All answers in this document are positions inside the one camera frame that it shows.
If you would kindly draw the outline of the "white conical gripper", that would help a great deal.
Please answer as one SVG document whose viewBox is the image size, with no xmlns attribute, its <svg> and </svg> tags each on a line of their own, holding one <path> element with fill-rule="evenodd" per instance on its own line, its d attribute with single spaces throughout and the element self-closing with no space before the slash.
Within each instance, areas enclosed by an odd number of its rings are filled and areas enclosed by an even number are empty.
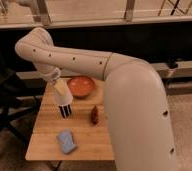
<svg viewBox="0 0 192 171">
<path fill-rule="evenodd" d="M 55 102 L 59 106 L 61 115 L 66 118 L 62 106 L 66 106 L 67 116 L 72 114 L 70 104 L 73 101 L 73 96 L 68 88 L 67 83 L 63 79 L 58 79 L 53 83 L 53 95 Z"/>
</svg>

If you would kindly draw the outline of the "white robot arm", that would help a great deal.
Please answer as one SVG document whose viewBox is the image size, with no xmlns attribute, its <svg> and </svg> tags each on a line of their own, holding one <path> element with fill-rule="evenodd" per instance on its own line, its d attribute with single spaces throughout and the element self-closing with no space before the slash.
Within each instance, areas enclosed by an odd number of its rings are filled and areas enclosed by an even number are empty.
<svg viewBox="0 0 192 171">
<path fill-rule="evenodd" d="M 177 171 L 165 87 L 147 61 L 57 47 L 41 27 L 20 38 L 15 51 L 49 81 L 67 69 L 104 82 L 103 104 L 117 171 Z"/>
</svg>

